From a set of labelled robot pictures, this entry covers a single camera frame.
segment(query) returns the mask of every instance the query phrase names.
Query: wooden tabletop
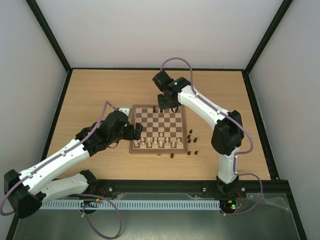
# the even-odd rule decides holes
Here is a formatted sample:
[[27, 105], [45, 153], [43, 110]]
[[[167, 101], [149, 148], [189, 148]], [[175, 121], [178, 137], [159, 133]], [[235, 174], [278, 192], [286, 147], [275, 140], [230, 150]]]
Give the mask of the wooden tabletop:
[[[96, 122], [105, 101], [116, 107], [135, 104], [157, 104], [160, 91], [152, 82], [154, 70], [73, 70], [57, 121], [48, 156], [60, 150], [84, 127]], [[167, 71], [174, 79], [190, 79], [188, 71]], [[237, 110], [243, 126], [254, 141], [254, 150], [238, 157], [239, 173], [254, 173], [269, 180], [269, 172], [240, 71], [195, 71], [194, 85], [208, 99], [229, 111]], [[91, 170], [98, 179], [117, 180], [215, 180], [219, 171], [218, 155], [211, 146], [213, 130], [196, 113], [185, 108], [187, 130], [192, 129], [197, 142], [188, 149], [197, 155], [129, 154], [129, 141], [121, 140], [115, 149], [107, 148], [69, 168], [60, 178], [71, 177], [82, 170]], [[248, 139], [240, 150], [250, 147]], [[243, 176], [242, 180], [254, 180]]]

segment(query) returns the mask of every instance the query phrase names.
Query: purple cable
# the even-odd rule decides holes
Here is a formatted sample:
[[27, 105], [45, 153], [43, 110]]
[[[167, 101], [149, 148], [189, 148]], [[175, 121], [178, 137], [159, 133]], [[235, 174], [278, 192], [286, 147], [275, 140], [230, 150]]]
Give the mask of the purple cable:
[[[210, 108], [212, 108], [214, 111], [218, 112], [218, 109], [213, 106], [210, 102], [208, 102], [207, 100], [205, 100], [204, 98], [202, 98], [201, 96], [197, 95], [197, 92], [196, 92], [196, 89], [194, 87], [194, 78], [193, 78], [193, 71], [192, 71], [192, 67], [191, 65], [183, 58], [181, 57], [172, 57], [172, 58], [169, 58], [167, 60], [165, 60], [161, 67], [160, 67], [160, 72], [163, 70], [165, 64], [171, 60], [180, 60], [180, 61], [183, 61], [185, 64], [187, 64], [187, 66], [189, 67], [190, 69], [190, 82], [191, 82], [191, 90], [193, 92], [193, 94], [195, 95], [196, 98], [199, 98], [204, 104], [206, 104], [207, 106], [209, 106]], [[229, 119], [231, 122], [233, 122], [238, 128], [240, 128], [244, 134], [247, 136], [247, 138], [249, 139], [250, 141], [250, 149], [247, 150], [247, 151], [240, 151], [240, 152], [237, 152], [234, 154], [234, 158], [233, 158], [233, 171], [236, 172], [236, 163], [237, 163], [237, 155], [241, 155], [241, 154], [249, 154], [252, 152], [252, 150], [254, 149], [254, 141], [253, 139], [251, 138], [250, 134], [245, 130], [245, 128], [243, 126], [241, 126], [236, 120], [234, 120], [232, 117], [230, 117], [229, 115], [225, 114], [224, 112], [220, 111], [220, 113], [222, 116], [224, 116], [225, 118]], [[231, 214], [226, 214], [226, 215], [240, 215], [242, 213], [247, 213], [249, 211], [251, 211], [262, 199], [262, 194], [263, 194], [263, 185], [262, 185], [262, 182], [261, 182], [261, 179], [253, 174], [253, 173], [236, 173], [238, 176], [246, 176], [246, 175], [251, 175], [251, 176], [254, 176], [258, 179], [259, 183], [260, 183], [260, 195], [259, 195], [259, 198], [258, 200], [256, 201], [256, 203], [251, 207], [249, 208], [248, 210], [245, 210], [243, 212], [238, 212], [238, 213], [231, 213]]]
[[[76, 145], [70, 147], [69, 149], [65, 150], [64, 152], [67, 154], [68, 152], [72, 151], [73, 149], [77, 148], [79, 145], [81, 145], [82, 143], [84, 143], [92, 134], [93, 132], [97, 129], [97, 127], [99, 126], [100, 122], [102, 121], [102, 118], [104, 117], [105, 113], [106, 113], [106, 110], [107, 110], [107, 106], [111, 106], [114, 110], [117, 110], [117, 108], [115, 106], [113, 106], [110, 102], [106, 101], [105, 104], [104, 104], [104, 108], [103, 108], [103, 111], [102, 111], [102, 114], [99, 118], [99, 120], [96, 122], [96, 124], [94, 125], [94, 127], [92, 128], [92, 130], [88, 133], [88, 135], [82, 139], [80, 142], [78, 142]], [[35, 174], [37, 173], [37, 171], [39, 171], [40, 169], [44, 168], [46, 165], [52, 163], [54, 160], [62, 157], [63, 155], [60, 153], [56, 156], [54, 156], [53, 158], [51, 158], [49, 161], [45, 162], [44, 164], [42, 164], [41, 166], [39, 166], [38, 168], [36, 168], [35, 170], [33, 170], [31, 172], [31, 174]], [[0, 215], [2, 216], [9, 216], [11, 214], [14, 214], [15, 211], [11, 211], [11, 212], [4, 212], [3, 211], [3, 208], [4, 208], [4, 205], [5, 205], [5, 202], [7, 200], [7, 198], [10, 196], [10, 194], [16, 190], [16, 188], [22, 184], [25, 180], [27, 180], [29, 178], [29, 176], [25, 176], [23, 179], [21, 179], [20, 181], [18, 181], [4, 196], [3, 200], [1, 201], [0, 203]]]
[[83, 216], [85, 217], [85, 219], [87, 220], [87, 222], [89, 223], [91, 229], [100, 237], [100, 238], [103, 238], [103, 239], [108, 239], [108, 240], [111, 240], [111, 239], [116, 239], [119, 237], [120, 233], [121, 233], [121, 230], [122, 230], [122, 216], [121, 216], [121, 213], [119, 211], [119, 209], [116, 207], [116, 205], [110, 201], [109, 199], [105, 198], [105, 197], [102, 197], [102, 196], [98, 196], [98, 195], [92, 195], [92, 194], [84, 194], [84, 193], [81, 193], [81, 194], [77, 194], [79, 196], [83, 196], [83, 197], [93, 197], [93, 198], [99, 198], [99, 199], [103, 199], [105, 201], [107, 201], [108, 203], [110, 203], [112, 205], [112, 207], [114, 207], [114, 209], [116, 210], [116, 213], [118, 214], [119, 216], [119, 231], [118, 233], [115, 235], [115, 236], [105, 236], [103, 234], [101, 234], [100, 232], [98, 232], [98, 230], [93, 226], [93, 224], [90, 222], [89, 218], [87, 217], [87, 215], [85, 214], [85, 208], [87, 205], [85, 205], [82, 209], [82, 214]]

